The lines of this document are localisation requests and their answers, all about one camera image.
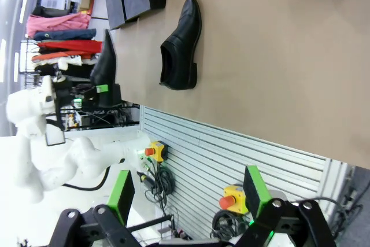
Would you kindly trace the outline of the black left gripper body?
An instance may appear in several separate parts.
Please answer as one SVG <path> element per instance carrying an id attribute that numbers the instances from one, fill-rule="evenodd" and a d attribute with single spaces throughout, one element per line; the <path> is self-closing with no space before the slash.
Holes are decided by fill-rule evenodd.
<path id="1" fill-rule="evenodd" d="M 54 91 L 56 95 L 55 102 L 57 105 L 71 105 L 75 99 L 75 95 L 72 92 L 72 82 L 69 80 L 55 82 Z"/>

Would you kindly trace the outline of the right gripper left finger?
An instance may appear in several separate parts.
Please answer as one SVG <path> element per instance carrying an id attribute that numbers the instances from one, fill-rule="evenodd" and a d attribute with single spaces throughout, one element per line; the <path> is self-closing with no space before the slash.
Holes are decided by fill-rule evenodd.
<path id="1" fill-rule="evenodd" d="M 103 239 L 109 246 L 140 246 L 127 228 L 134 194 L 131 172 L 120 171 L 107 203 L 85 213 L 72 208 L 61 212 L 49 246 L 92 246 Z"/>

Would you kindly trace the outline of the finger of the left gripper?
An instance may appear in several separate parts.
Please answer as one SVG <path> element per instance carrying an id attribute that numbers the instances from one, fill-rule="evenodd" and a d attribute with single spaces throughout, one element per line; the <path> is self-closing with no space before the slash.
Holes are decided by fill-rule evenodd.
<path id="1" fill-rule="evenodd" d="M 75 87 L 75 96 L 83 99 L 95 98 L 100 93 L 107 93 L 109 91 L 109 86 L 107 84 L 103 85 L 92 85 L 92 84 L 78 84 Z"/>

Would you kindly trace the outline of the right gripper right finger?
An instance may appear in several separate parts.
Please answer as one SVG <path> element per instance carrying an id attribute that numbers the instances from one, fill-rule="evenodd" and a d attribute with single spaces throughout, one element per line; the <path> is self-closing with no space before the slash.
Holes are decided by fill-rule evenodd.
<path id="1" fill-rule="evenodd" d="M 253 217 L 236 246 L 264 246 L 271 234 L 285 234 L 294 246 L 335 246 L 319 204 L 313 199 L 294 203 L 273 198 L 258 168 L 245 167 L 243 191 Z"/>

